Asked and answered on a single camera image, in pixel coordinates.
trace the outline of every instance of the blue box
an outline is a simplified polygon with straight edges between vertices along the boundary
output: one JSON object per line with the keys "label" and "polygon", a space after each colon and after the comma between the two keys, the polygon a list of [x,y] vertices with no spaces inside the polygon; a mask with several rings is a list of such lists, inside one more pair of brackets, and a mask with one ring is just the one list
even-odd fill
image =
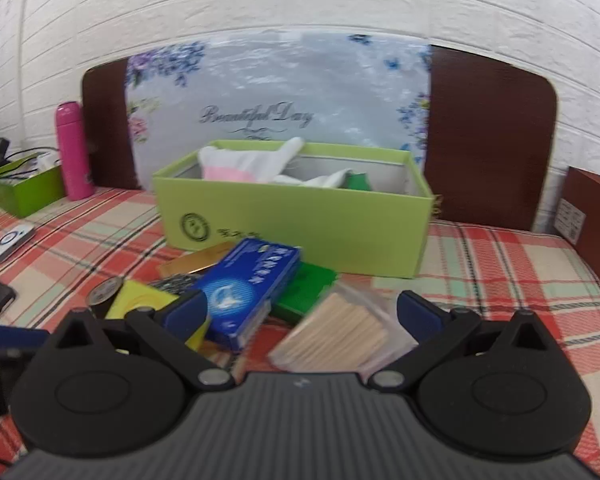
{"label": "blue box", "polygon": [[242,350],[300,264],[300,249],[245,238],[196,283],[206,295],[206,338]]}

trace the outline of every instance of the pink bottle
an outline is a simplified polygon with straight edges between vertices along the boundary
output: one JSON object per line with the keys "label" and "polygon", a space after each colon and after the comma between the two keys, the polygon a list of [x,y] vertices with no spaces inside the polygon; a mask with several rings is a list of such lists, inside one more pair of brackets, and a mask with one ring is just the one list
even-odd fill
{"label": "pink bottle", "polygon": [[82,128],[82,111],[75,101],[62,103],[56,110],[56,136],[62,162],[64,189],[69,200],[93,194],[87,143]]}

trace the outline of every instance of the white brick wall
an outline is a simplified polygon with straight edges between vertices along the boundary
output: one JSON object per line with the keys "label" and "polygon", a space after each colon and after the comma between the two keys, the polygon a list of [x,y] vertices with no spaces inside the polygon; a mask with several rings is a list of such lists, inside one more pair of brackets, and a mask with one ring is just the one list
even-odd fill
{"label": "white brick wall", "polygon": [[215,30],[344,25],[429,38],[549,78],[558,125],[538,229],[550,224],[569,165],[600,172],[600,0],[26,0],[10,8],[0,16],[0,128],[27,144],[54,141],[54,108],[79,98],[90,66]]}

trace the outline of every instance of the sticker on brown box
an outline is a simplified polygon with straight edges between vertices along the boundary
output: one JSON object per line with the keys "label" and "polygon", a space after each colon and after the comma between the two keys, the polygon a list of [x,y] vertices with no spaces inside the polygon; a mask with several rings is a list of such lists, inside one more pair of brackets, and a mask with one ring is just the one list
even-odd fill
{"label": "sticker on brown box", "polygon": [[582,225],[587,215],[580,211],[572,203],[561,198],[558,202],[558,211],[555,213],[554,227],[567,238],[573,245],[578,243]]}

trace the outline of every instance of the red plaid fabric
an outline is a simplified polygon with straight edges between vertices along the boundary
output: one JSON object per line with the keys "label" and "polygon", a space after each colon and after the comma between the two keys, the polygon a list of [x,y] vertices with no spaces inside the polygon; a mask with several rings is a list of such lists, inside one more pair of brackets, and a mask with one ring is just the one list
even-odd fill
{"label": "red plaid fabric", "polygon": [[[32,215],[32,241],[0,264],[0,280],[18,293],[0,323],[53,330],[67,311],[111,276],[158,278],[158,264],[182,254],[165,246],[154,197],[101,189],[80,202],[61,200]],[[19,222],[0,211],[0,236]],[[421,274],[414,280],[344,276],[391,301],[412,289],[443,308],[468,306],[486,319],[534,309],[583,377],[593,412],[576,455],[600,474],[600,282],[560,237],[436,221]],[[269,319],[235,358],[205,344],[203,353],[237,378],[272,370],[268,352],[289,327]],[[0,458],[26,452],[8,416],[0,417]]]}

